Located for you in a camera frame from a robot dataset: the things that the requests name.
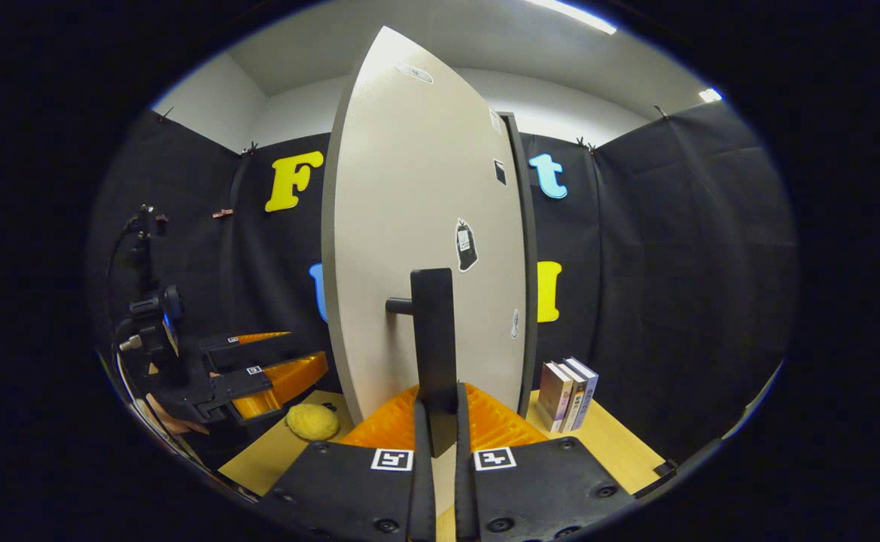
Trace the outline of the black backdrop cloth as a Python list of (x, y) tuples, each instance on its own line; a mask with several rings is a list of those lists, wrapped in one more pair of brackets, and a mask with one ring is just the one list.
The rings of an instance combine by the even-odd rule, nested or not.
[[(98, 347), (133, 274), (111, 247), (138, 206), (168, 216), (154, 269), (184, 298), (195, 339), (288, 330), (330, 350), (320, 297), (324, 170), (330, 133), (244, 157), (148, 112), (105, 176), (87, 243), (85, 287)], [(560, 164), (563, 199), (529, 172), (540, 262), (537, 360), (576, 357), (594, 398), (654, 452), (683, 463), (738, 423), (787, 352), (798, 243), (783, 182), (755, 133), (728, 107), (671, 114), (595, 149), (522, 134), (525, 154)], [(233, 216), (212, 218), (233, 209)]]

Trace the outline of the black door handle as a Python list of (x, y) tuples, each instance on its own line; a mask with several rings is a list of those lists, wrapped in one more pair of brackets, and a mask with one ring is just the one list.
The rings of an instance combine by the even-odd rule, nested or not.
[(385, 311), (413, 317), (418, 399), (427, 416), (431, 456), (439, 458), (458, 438), (459, 381), (452, 270), (413, 270), (411, 295), (389, 297)]

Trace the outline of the dark grey cabinet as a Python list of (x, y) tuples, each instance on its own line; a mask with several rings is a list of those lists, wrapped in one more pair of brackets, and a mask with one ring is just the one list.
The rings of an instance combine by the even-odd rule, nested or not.
[(512, 112), (498, 112), (503, 121), (510, 143), (511, 155), (516, 170), (516, 189), (521, 209), (523, 269), (525, 269), (525, 317), (523, 317), (523, 365), (521, 391), (516, 412), (525, 418), (533, 392), (536, 373), (536, 350), (538, 343), (538, 247), (535, 226), (535, 213), (531, 194), (530, 178), (527, 174), (525, 148), (516, 116)]

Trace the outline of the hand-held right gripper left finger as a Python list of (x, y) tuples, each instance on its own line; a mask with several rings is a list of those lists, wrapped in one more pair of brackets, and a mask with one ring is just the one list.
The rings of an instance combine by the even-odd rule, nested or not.
[(291, 542), (436, 542), (425, 408), (413, 385), (339, 442), (310, 443), (262, 500)]

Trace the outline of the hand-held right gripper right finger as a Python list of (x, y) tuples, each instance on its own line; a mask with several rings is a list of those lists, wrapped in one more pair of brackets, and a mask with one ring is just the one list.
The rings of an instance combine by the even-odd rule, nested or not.
[(455, 525), (461, 542), (584, 540), (639, 501), (580, 439), (549, 439), (474, 385), (458, 385)]

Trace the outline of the beige cabinet door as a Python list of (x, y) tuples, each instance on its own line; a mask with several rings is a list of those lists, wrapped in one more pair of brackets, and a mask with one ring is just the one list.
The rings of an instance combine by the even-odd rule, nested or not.
[(505, 124), (447, 64), (387, 26), (349, 76), (321, 205), (330, 346), (355, 422), (418, 383), (411, 272), (450, 268), (457, 377), (516, 410), (525, 249)]

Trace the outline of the yellow round soft toy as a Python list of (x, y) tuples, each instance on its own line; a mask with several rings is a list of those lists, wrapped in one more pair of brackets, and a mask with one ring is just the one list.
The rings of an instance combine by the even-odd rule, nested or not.
[(329, 440), (339, 433), (336, 412), (324, 404), (300, 403), (285, 416), (285, 425), (304, 440)]

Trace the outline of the white spine book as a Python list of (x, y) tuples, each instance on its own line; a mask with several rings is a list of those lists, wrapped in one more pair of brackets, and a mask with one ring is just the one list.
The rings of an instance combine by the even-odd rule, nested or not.
[(580, 415), (580, 405), (582, 404), (582, 398), (588, 381), (577, 368), (569, 364), (568, 360), (564, 360), (560, 367), (571, 377), (571, 393), (564, 421), (561, 425), (561, 432), (567, 433), (574, 430), (575, 421), (577, 421), (577, 416)]

